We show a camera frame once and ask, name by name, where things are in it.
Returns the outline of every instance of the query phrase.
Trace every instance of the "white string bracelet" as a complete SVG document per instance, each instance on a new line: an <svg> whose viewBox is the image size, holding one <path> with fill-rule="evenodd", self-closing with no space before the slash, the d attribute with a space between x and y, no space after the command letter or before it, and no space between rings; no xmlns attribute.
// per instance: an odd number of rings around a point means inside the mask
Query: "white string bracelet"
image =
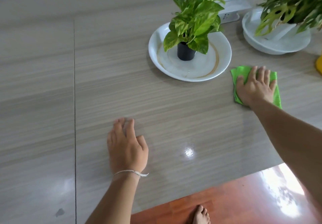
<svg viewBox="0 0 322 224"><path fill-rule="evenodd" d="M114 176L115 176L116 174L121 173L121 172L134 172L135 174L139 175L139 176L140 176L140 178L141 178L141 177L146 177L146 176L149 174L149 173L148 173L148 174L142 174L142 173L139 173L139 172L134 171L134 170L123 170L123 171L119 171L119 172L115 173L115 174L114 174Z"/></svg>

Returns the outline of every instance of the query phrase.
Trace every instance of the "plate rim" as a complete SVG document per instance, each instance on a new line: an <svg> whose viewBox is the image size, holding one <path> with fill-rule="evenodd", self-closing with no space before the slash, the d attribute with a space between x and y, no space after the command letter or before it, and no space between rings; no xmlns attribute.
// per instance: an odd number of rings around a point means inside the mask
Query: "plate rim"
<svg viewBox="0 0 322 224"><path fill-rule="evenodd" d="M159 26L153 33L152 33L152 35L151 35L151 37L150 37L150 39L149 39L149 44L148 44L148 50L149 50L149 56L150 56L150 59L152 60L152 62L154 63L154 65L160 70L160 71L162 71L164 74L166 74L166 75L168 75L169 77L172 77L172 78L175 78L175 79L177 79L177 80L181 80L181 81L185 81L185 82L202 82L202 81L207 81L207 80L210 80L210 79L213 79L213 78L215 78L215 77L217 77L217 76L219 76L220 74L222 74L226 69L227 69L227 67L229 66L229 64L230 64L230 62L231 62L231 57L232 57L232 51L231 51L231 45L230 45L230 43L229 43L229 41L228 41L228 39L226 38L226 36L222 33L222 32L216 32L217 34L218 33L220 33L220 36L225 40L225 43L226 44L228 44L228 46L229 46L229 50L230 50L230 52L229 52L229 62L227 62L227 64L225 65L225 68L224 69L222 69L222 71L220 71L217 75L215 75L215 76L210 76L210 77L203 77L203 78L184 78L184 77L181 77L181 76L177 76L177 75L175 75L175 74L173 74L173 73L171 73L171 72L168 72L166 69L164 69L157 61L155 61L152 57L151 57L151 53L153 52L153 50L152 50L152 37L153 37L153 35L156 33L156 31L159 29L159 28L161 28L161 27L163 27L163 26L167 26L167 27L169 27L169 24L170 24L170 22L168 22L168 23L165 23L165 24L163 24L163 25L161 25L161 26Z"/></svg>
<svg viewBox="0 0 322 224"><path fill-rule="evenodd" d="M247 29L247 28L245 28L245 25L246 25L246 16L247 16L247 15L250 15L250 13L251 13L253 10L257 10L257 12L262 11L262 10L261 10L261 8L256 8L256 9L252 9L252 10L248 11L248 12L244 15L244 17L243 17L243 19L242 19L242 21L241 21L241 22L242 22L243 30L245 31L245 33L247 34L247 36L248 36L252 41L254 41L256 44L258 44L258 45L260 45L260 46L262 46L262 47L264 47L264 48L266 48L266 49L269 49L269 50L271 50L271 51L275 51L275 52L284 52L284 54L285 54L285 53L292 53L292 52L300 51L300 50L304 49L305 47L307 47L307 46L309 45L309 43L311 42L311 32L310 32L310 30L306 30L306 31L309 33L309 35L310 35L310 40L308 41L308 44L306 44L306 45L305 45L305 44L304 44L304 45L302 45L302 46L301 46L301 48L299 48L299 49L294 49L294 50L277 50L277 49L274 49L274 48L268 47L268 46L266 46L266 45L264 45L264 44L262 44L262 43L258 42L256 39L254 39L254 37L251 35L251 33L248 31L248 29Z"/></svg>

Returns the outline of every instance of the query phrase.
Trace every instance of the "forearm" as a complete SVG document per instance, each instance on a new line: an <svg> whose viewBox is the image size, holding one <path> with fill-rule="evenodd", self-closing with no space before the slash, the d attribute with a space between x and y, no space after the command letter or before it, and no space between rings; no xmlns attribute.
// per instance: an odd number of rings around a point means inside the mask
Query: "forearm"
<svg viewBox="0 0 322 224"><path fill-rule="evenodd" d="M264 100L251 108L280 157L322 204L322 131Z"/></svg>
<svg viewBox="0 0 322 224"><path fill-rule="evenodd" d="M86 224L130 224L138 182L135 173L117 174Z"/></svg>

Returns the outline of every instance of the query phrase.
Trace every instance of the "yellow object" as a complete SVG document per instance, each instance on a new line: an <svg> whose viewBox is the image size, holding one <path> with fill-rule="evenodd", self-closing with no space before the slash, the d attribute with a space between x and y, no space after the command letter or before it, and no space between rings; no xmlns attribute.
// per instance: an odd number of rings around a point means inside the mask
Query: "yellow object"
<svg viewBox="0 0 322 224"><path fill-rule="evenodd" d="M316 67L317 71L320 72L320 74L322 75L322 55L316 61L315 67Z"/></svg>

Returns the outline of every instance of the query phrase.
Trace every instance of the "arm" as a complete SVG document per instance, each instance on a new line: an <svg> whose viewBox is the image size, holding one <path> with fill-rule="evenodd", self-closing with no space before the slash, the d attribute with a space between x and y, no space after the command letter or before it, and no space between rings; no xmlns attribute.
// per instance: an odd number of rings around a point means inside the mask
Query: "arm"
<svg viewBox="0 0 322 224"><path fill-rule="evenodd" d="M142 172L147 165L147 144L143 136L135 136L133 119L126 128L126 136L123 133L124 123L124 118L116 120L108 134L107 144L112 173L122 170ZM130 224L138 182L139 176L133 172L116 174L86 224Z"/></svg>
<svg viewBox="0 0 322 224"><path fill-rule="evenodd" d="M257 67L244 84L237 80L237 94L258 116L276 151L310 194L322 204L322 131L279 109L273 102L276 81L270 71Z"/></svg>

